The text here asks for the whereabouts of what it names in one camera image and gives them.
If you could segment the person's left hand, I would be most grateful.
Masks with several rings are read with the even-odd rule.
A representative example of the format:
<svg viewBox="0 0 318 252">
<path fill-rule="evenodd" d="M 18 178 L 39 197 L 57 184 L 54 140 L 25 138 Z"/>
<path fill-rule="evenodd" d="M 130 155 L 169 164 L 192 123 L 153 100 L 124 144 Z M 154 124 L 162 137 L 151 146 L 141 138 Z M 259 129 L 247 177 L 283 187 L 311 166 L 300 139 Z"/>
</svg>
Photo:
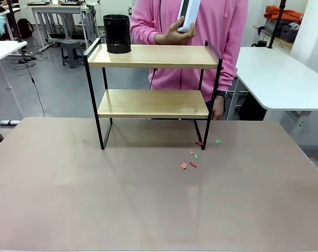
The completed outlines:
<svg viewBox="0 0 318 252">
<path fill-rule="evenodd" d="M 213 106 L 213 120 L 220 120 L 224 113 L 224 105 L 225 105 L 225 98 L 222 96 L 217 96 L 214 101 Z"/>
</svg>

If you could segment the person's right hand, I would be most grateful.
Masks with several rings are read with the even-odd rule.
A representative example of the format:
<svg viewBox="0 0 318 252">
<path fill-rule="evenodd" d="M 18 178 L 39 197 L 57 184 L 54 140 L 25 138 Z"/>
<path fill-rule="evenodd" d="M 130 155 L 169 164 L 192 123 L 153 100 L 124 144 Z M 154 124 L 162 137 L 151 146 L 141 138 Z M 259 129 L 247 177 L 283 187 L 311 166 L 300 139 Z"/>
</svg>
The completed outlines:
<svg viewBox="0 0 318 252">
<path fill-rule="evenodd" d="M 188 40 L 195 37 L 196 28 L 194 23 L 191 23 L 188 32 L 179 33 L 177 29 L 184 22 L 184 16 L 180 17 L 175 23 L 170 25 L 168 30 L 164 33 L 158 33 L 154 36 L 154 41 L 157 45 L 182 45 Z"/>
</svg>

